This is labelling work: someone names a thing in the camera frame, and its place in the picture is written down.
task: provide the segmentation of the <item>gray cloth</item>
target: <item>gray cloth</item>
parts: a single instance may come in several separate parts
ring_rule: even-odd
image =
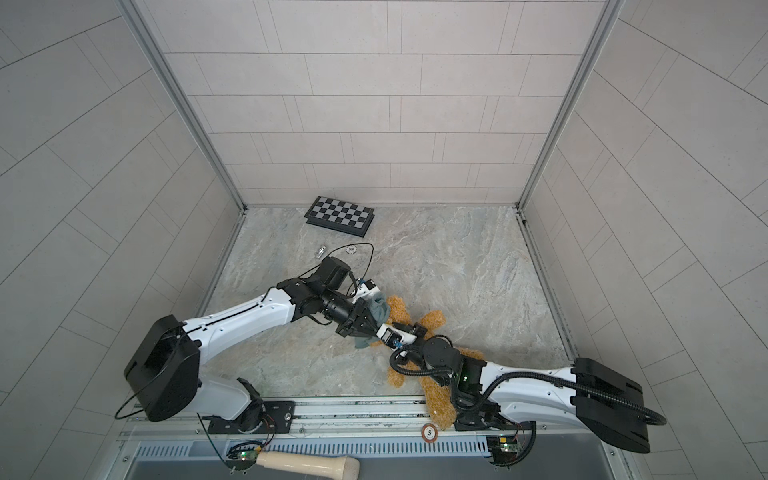
[[[389,312],[392,311],[386,302],[386,297],[381,292],[378,292],[371,298],[368,305],[368,310],[370,310],[371,315],[373,315],[373,319],[376,321],[377,326],[381,326],[384,322],[386,322],[386,320],[389,318]],[[379,339],[377,338],[366,339],[357,336],[355,337],[355,348],[364,349],[370,346],[371,343],[378,341]]]

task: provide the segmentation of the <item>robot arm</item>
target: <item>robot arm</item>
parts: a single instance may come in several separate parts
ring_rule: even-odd
[[[353,295],[337,289],[345,278]],[[390,366],[407,376],[430,376],[449,386],[458,430],[508,429],[556,422],[589,428],[606,443],[649,452],[647,425],[666,419],[643,406],[642,388],[590,359],[572,369],[525,370],[463,356],[450,339],[425,339],[419,325],[379,326],[368,306],[378,288],[358,284],[351,269],[325,258],[307,278],[278,283],[253,300],[213,315],[179,322],[159,319],[125,369],[135,397],[153,422],[181,411],[204,412],[232,421],[241,432],[263,419],[259,393],[244,379],[200,374],[200,366],[225,349],[274,326],[322,313],[341,336],[377,337],[390,349]],[[403,366],[413,362],[418,370]]]

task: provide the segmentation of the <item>wire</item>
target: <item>wire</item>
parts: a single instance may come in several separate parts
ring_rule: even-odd
[[[313,320],[315,323],[317,323],[318,325],[322,325],[322,326],[325,326],[325,325],[330,325],[331,323],[333,323],[333,321],[332,321],[332,320],[328,320],[328,323],[321,323],[321,322],[320,322],[318,319],[316,319],[314,316],[312,316],[312,315],[307,315],[307,316],[308,316],[309,318],[311,318],[311,319],[312,319],[312,320]]]
[[[272,430],[272,438],[270,439],[270,423],[269,423],[269,422],[267,422],[267,423],[266,423],[266,437],[267,437],[268,439],[267,439],[267,441],[266,441],[266,442],[264,442],[264,445],[262,446],[262,448],[264,448],[264,447],[266,447],[267,445],[269,445],[270,443],[272,443],[272,441],[275,439],[275,435],[277,435],[277,422],[275,422],[275,419],[273,419],[273,418],[272,418],[271,416],[269,416],[269,415],[265,415],[265,416],[264,416],[264,418],[265,418],[265,419],[270,419],[270,420],[272,420],[272,423],[273,423],[275,426],[274,426],[274,429]]]
[[[221,454],[219,453],[219,450],[214,445],[214,441],[210,439],[210,435],[208,435],[208,430],[205,428],[205,424],[203,423],[203,419],[200,417],[200,414],[197,413],[197,419],[200,420],[200,426],[203,427],[203,432],[205,432],[205,436],[208,437],[208,442],[210,442],[210,446],[213,447],[214,452],[216,452],[216,456],[219,457],[219,460],[221,460],[221,463],[224,464],[225,467],[227,467],[227,470],[232,469],[231,466],[229,466],[224,459],[221,457]]]
[[[173,348],[173,349],[170,351],[170,355],[168,356],[168,359],[165,361],[165,364],[163,365],[163,368],[161,368],[161,369],[160,369],[160,372],[157,372],[157,373],[155,374],[155,376],[154,376],[154,377],[152,377],[152,380],[150,380],[149,382],[145,383],[145,384],[144,384],[144,386],[143,386],[143,387],[141,387],[141,388],[138,390],[138,392],[134,393],[133,395],[131,395],[130,397],[128,397],[128,400],[126,400],[125,402],[123,402],[123,405],[121,405],[121,406],[120,406],[120,408],[119,408],[119,409],[118,409],[118,410],[117,410],[117,411],[114,413],[114,419],[115,419],[115,420],[125,420],[126,418],[128,418],[128,417],[130,417],[130,416],[136,415],[137,413],[142,413],[142,412],[144,411],[144,409],[139,409],[139,410],[136,410],[136,411],[134,411],[134,412],[128,413],[127,415],[118,416],[118,414],[120,413],[120,411],[121,411],[122,409],[124,409],[124,408],[125,408],[125,406],[126,406],[126,405],[127,405],[127,404],[128,404],[130,401],[131,401],[131,400],[135,399],[135,398],[138,396],[138,394],[139,394],[139,393],[142,393],[142,392],[144,391],[144,389],[146,389],[146,388],[147,388],[147,387],[148,387],[148,386],[149,386],[149,385],[150,385],[152,382],[154,382],[155,380],[157,380],[157,379],[160,377],[160,375],[162,375],[162,374],[163,374],[163,372],[165,372],[165,369],[167,369],[167,368],[168,368],[168,366],[170,365],[170,359],[171,359],[171,358],[173,358],[174,354],[176,353],[176,349],[178,349],[178,348],[179,348],[179,345],[181,344],[181,339],[183,339],[183,338],[184,338],[186,335],[187,335],[187,334],[186,334],[186,333],[184,333],[184,331],[182,330],[182,333],[181,333],[181,335],[178,335],[178,339],[176,340],[176,345],[174,345],[174,348]]]
[[[371,262],[373,261],[373,252],[374,252],[374,250],[376,249],[376,248],[373,246],[373,243],[370,243],[370,242],[348,243],[347,245],[342,245],[341,247],[339,247],[339,248],[335,248],[335,249],[333,249],[333,250],[329,251],[328,253],[326,253],[326,258],[327,258],[327,257],[330,257],[331,253],[335,253],[335,252],[338,252],[338,251],[339,251],[339,250],[341,250],[342,248],[351,247],[352,245],[368,245],[369,247],[371,247],[371,256],[368,258],[368,266],[366,266],[366,271],[365,271],[365,272],[363,272],[363,273],[362,273],[362,276],[360,277],[360,279],[361,279],[361,280],[364,280],[364,279],[366,278],[366,275],[368,274],[368,269],[371,267]],[[307,275],[309,272],[311,272],[312,270],[316,269],[316,268],[317,268],[317,267],[319,267],[319,266],[320,266],[320,264],[318,263],[317,265],[313,266],[312,268],[310,268],[310,269],[309,269],[309,270],[307,270],[306,272],[304,272],[304,273],[302,273],[301,275],[299,275],[299,278],[301,278],[301,277],[303,277],[303,276]]]
[[[389,356],[389,366],[392,367],[392,370],[395,370],[397,373],[400,373],[401,375],[405,376],[432,376],[432,375],[439,375],[439,374],[453,374],[453,369],[449,366],[439,366],[434,369],[427,369],[427,370],[409,370],[404,369],[400,365],[397,364],[396,360],[397,357],[402,353],[403,349],[397,349],[394,352],[392,352],[392,355]]]
[[[494,463],[493,465],[496,465],[497,467],[511,467],[517,463],[522,462],[525,457],[528,456],[529,453],[531,453],[531,450],[533,449],[533,444],[536,442],[536,422],[529,422],[531,424],[531,439],[528,440],[528,443],[525,444],[525,447],[523,448],[523,451],[518,453],[515,456],[515,459],[511,462],[507,463]]]
[[[541,380],[543,382],[549,382],[556,387],[567,387],[569,389],[573,389],[578,392],[587,393],[590,396],[595,396],[601,399],[608,400],[609,402],[617,403],[628,409],[642,413],[644,415],[643,421],[645,422],[646,425],[666,425],[667,424],[667,419],[660,413],[654,412],[653,410],[646,408],[644,406],[638,405],[637,403],[630,402],[629,400],[622,399],[620,396],[616,396],[612,393],[603,392],[602,390],[596,389],[594,387],[579,385],[578,383],[569,382],[565,379],[561,379],[556,376],[545,375],[543,373],[537,373],[537,372],[525,372],[525,371],[504,373],[496,377],[496,380],[491,382],[491,385],[489,385],[488,388],[485,389],[482,395],[480,395],[480,399],[473,406],[463,407],[458,405],[458,403],[454,403],[454,407],[456,407],[457,410],[464,413],[476,412],[483,406],[485,401],[488,400],[488,397],[491,395],[491,393],[493,393],[496,387],[501,385],[503,382],[506,382],[507,380],[520,379],[520,378],[535,379],[535,380]],[[452,387],[451,387],[452,397],[453,397],[454,389],[458,389],[458,386],[452,382]]]

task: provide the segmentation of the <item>brown teddy bear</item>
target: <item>brown teddy bear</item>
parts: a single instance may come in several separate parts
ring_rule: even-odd
[[[386,302],[392,309],[389,314],[389,319],[386,321],[388,324],[391,325],[394,322],[410,325],[411,316],[408,314],[408,310],[406,310],[406,303],[403,302],[402,298],[399,296],[391,296],[387,298]],[[442,311],[440,310],[433,310],[432,312],[424,315],[419,323],[421,323],[427,329],[427,333],[424,335],[424,339],[429,339],[435,335],[433,330],[445,325],[445,315],[443,315]],[[373,345],[382,345],[382,343],[377,342]],[[462,353],[462,355],[471,356],[472,358],[480,360],[484,359],[483,354],[477,350],[464,349],[461,347],[457,348],[459,352]],[[406,368],[411,370],[418,369],[418,367],[414,365],[413,362],[408,362]],[[418,379],[419,383],[422,384],[422,388],[424,389],[424,396],[426,397],[427,408],[429,409],[429,416],[432,417],[432,421],[434,421],[435,424],[437,424],[437,426],[443,430],[453,425],[453,422],[456,420],[456,410],[451,404],[450,387],[441,387],[435,382],[435,380],[428,376],[416,378]],[[389,370],[387,371],[387,382],[391,386],[400,388],[405,380],[406,378],[403,374],[397,373],[395,370],[392,370],[392,367],[389,367]]]

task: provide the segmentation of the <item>enclosure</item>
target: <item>enclosure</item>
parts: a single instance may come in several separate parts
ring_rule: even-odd
[[[198,439],[113,419],[127,362],[155,320],[352,243],[304,223],[327,196],[375,208],[369,276],[414,319],[641,384],[669,419],[651,452],[590,436],[582,475],[762,479],[766,33],[760,0],[0,3],[2,476],[139,475],[138,439]],[[418,403],[378,348],[303,319],[206,368]],[[554,430],[552,455],[582,452]],[[526,462],[509,475],[554,475]]]

